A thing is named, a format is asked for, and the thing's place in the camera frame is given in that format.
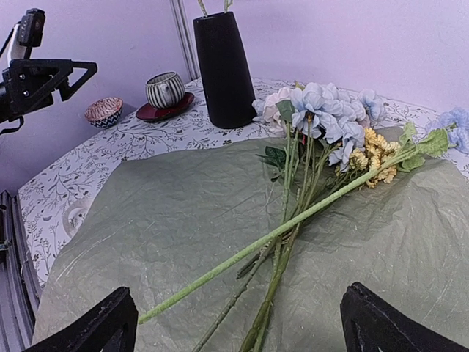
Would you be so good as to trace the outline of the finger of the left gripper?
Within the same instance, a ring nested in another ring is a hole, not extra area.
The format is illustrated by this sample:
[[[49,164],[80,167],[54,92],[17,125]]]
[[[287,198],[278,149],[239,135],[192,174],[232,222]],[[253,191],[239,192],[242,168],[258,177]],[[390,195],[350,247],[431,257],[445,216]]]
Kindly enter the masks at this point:
[[[70,84],[69,76],[75,69],[82,69],[84,73],[78,78],[78,80]],[[95,62],[80,62],[80,61],[68,61],[67,68],[61,70],[64,73],[64,78],[58,85],[58,91],[62,101],[69,100],[94,74],[97,73],[97,64]]]

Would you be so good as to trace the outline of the light blue hydrangea stem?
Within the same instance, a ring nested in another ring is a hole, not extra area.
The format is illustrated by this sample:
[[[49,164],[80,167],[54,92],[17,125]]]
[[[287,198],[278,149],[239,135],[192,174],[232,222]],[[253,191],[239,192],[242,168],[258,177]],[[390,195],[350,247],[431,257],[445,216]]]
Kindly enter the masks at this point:
[[[334,176],[336,167],[339,167],[341,171],[347,171],[350,168],[348,161],[352,148],[364,147],[364,129],[375,130],[372,124],[384,117],[384,103],[374,91],[369,89],[362,91],[357,98],[352,98],[348,92],[338,89],[334,84],[324,85],[311,82],[305,86],[296,84],[289,88],[293,89],[291,105],[295,110],[292,114],[285,111],[284,116],[291,120],[292,132],[304,133],[318,142],[328,144],[341,142],[343,144],[326,161],[318,183],[321,186],[329,177]],[[281,185],[280,225],[282,225],[285,223],[282,221],[284,187],[283,172],[279,168],[284,165],[287,134],[262,121],[264,102],[265,98],[256,99],[252,103],[256,111],[255,121],[266,125],[273,132],[282,133],[286,138],[283,146],[266,146],[263,154],[259,155],[259,159],[264,164],[276,171],[270,179],[271,182]]]

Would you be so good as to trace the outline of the white rose stem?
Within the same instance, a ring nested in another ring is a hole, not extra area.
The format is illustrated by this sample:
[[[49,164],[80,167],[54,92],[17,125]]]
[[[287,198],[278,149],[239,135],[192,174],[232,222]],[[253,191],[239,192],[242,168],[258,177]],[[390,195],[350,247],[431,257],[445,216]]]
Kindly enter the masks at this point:
[[[207,17],[207,16],[208,16],[208,12],[207,12],[207,9],[206,9],[206,7],[205,7],[205,5],[204,5],[204,1],[203,1],[203,0],[197,0],[197,2],[198,2],[198,4],[199,4],[199,7],[200,7],[200,9],[201,9],[201,11],[202,11],[203,16],[204,16],[204,17]]]

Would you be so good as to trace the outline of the pink rose stem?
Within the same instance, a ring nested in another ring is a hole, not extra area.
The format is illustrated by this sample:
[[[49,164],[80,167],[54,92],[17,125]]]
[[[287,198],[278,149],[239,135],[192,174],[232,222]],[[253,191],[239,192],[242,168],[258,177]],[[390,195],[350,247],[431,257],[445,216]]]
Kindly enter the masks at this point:
[[[224,12],[228,12],[232,4],[233,0],[224,0]]]

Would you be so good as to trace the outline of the green and peach wrapping paper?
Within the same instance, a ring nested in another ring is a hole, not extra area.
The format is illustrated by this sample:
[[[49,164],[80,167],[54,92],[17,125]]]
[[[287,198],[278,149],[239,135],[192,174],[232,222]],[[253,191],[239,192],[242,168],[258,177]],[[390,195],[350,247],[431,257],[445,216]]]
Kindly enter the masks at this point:
[[[268,140],[124,161],[59,253],[33,340],[68,326],[118,287],[151,310],[281,223]],[[266,351],[343,351],[339,305],[360,282],[409,318],[468,344],[468,181],[429,159],[312,216],[273,301]]]

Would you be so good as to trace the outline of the small blue flower stem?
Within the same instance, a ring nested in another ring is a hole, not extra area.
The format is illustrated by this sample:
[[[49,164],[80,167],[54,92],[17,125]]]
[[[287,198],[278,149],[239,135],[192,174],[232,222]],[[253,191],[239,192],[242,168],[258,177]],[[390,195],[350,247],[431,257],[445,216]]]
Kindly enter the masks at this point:
[[[202,285],[209,282],[211,279],[215,278],[217,275],[221,274],[228,268],[232,267],[234,264],[240,262],[243,258],[247,257],[250,253],[255,252],[257,249],[265,246],[267,243],[273,242],[276,238],[281,237],[283,234],[289,232],[293,227],[299,223],[305,221],[310,216],[313,216],[315,213],[318,213],[320,210],[324,209],[326,206],[335,202],[339,198],[343,197],[348,192],[353,189],[362,186],[365,182],[371,180],[374,176],[378,175],[379,172],[384,169],[394,166],[400,162],[408,161],[412,157],[418,155],[423,155],[424,153],[430,154],[432,151],[435,152],[436,156],[442,155],[447,151],[448,148],[452,147],[452,143],[448,143],[445,147],[441,142],[439,137],[434,137],[435,133],[440,133],[441,130],[455,129],[459,128],[461,130],[468,129],[468,111],[460,108],[452,109],[451,111],[442,113],[438,119],[431,122],[430,125],[433,127],[429,131],[429,137],[422,139],[414,147],[411,147],[408,151],[400,150],[397,156],[393,157],[390,161],[386,161],[382,166],[377,167],[369,172],[366,172],[364,175],[360,176],[357,180],[352,181],[349,185],[340,188],[338,191],[333,192],[330,196],[326,197],[324,200],[318,202],[315,205],[312,205],[306,208],[303,212],[294,216],[289,221],[285,222],[281,226],[275,228],[265,236],[261,237],[257,241],[253,242],[249,246],[245,247],[243,250],[239,251],[237,254],[233,255],[229,259],[225,260],[221,264],[217,265],[214,269],[208,271],[206,274],[200,276],[198,279],[181,289],[179,292],[175,293],[170,298],[166,299],[162,303],[158,304],[156,307],[146,312],[138,318],[138,323],[143,324],[148,320],[159,315],[169,307],[172,307],[177,302],[181,301],[184,297],[190,295],[193,291],[197,290]]]

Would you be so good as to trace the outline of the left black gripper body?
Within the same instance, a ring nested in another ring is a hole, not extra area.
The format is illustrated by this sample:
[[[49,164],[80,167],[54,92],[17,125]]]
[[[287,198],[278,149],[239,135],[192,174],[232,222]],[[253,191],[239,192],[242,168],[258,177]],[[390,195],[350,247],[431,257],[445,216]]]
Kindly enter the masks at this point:
[[[2,72],[1,121],[14,121],[53,104],[52,93],[59,91],[63,101],[73,89],[68,77],[73,73],[69,59],[14,59]]]

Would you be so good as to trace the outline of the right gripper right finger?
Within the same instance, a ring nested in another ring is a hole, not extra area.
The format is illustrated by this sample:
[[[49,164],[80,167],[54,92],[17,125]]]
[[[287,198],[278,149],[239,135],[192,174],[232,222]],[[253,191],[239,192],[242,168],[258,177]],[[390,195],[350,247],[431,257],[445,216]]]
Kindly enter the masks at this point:
[[[360,282],[352,283],[340,303],[348,351],[467,351],[392,307]]]

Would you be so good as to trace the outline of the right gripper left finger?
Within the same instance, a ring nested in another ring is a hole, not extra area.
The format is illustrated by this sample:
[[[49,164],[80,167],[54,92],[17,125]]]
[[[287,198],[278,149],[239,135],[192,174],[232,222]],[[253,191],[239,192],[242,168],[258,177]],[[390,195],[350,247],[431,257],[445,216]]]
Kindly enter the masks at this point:
[[[118,287],[66,328],[34,344],[30,352],[133,352],[138,312],[130,289]]]

